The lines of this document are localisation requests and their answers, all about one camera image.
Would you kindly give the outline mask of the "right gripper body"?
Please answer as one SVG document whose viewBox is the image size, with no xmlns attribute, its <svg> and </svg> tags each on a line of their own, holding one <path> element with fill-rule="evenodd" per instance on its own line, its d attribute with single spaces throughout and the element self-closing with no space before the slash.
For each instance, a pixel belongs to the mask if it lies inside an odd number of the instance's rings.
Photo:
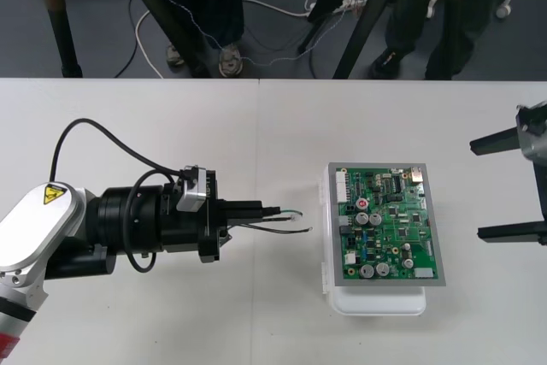
<svg viewBox="0 0 547 365">
<path fill-rule="evenodd" d="M 543 221 L 518 224 L 520 229 L 546 228 L 546 102 L 520 106 L 516 119 L 522 155 L 533 163 Z"/>
</svg>

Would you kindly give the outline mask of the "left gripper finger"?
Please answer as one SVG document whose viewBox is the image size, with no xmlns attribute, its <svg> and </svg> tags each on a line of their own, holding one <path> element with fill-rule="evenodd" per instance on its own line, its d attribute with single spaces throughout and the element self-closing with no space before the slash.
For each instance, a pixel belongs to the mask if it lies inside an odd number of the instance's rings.
<svg viewBox="0 0 547 365">
<path fill-rule="evenodd" d="M 269 217 L 279 215 L 279 210 L 235 210 L 226 211 L 221 218 L 221 226 L 225 228 L 264 222 Z"/>
<path fill-rule="evenodd" d="M 221 200 L 221 209 L 238 212 L 279 213 L 280 207 L 264 207 L 261 201 Z"/>
</svg>

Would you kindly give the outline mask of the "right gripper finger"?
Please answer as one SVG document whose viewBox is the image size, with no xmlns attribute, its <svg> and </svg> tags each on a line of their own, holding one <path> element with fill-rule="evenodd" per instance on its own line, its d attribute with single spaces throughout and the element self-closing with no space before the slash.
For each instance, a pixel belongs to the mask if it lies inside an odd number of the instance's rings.
<svg viewBox="0 0 547 365">
<path fill-rule="evenodd" d="M 483 138 L 477 138 L 469 143 L 469 148 L 476 156 L 518 150 L 520 143 L 517 128 L 512 127 Z"/>
<path fill-rule="evenodd" d="M 534 221 L 481 227 L 477 235 L 486 243 L 538 243 L 546 246 L 546 222 Z"/>
</svg>

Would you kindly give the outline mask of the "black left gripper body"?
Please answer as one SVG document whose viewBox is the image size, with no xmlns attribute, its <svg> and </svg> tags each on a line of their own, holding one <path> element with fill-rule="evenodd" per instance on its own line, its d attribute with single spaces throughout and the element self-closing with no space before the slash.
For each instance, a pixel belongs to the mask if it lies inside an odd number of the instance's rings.
<svg viewBox="0 0 547 365">
<path fill-rule="evenodd" d="M 221 226 L 216 172 L 188 170 L 191 180 L 164 186 L 160 201 L 160 243 L 166 252 L 195 251 L 201 262 L 220 260 L 221 247 L 232 239 Z"/>
</svg>

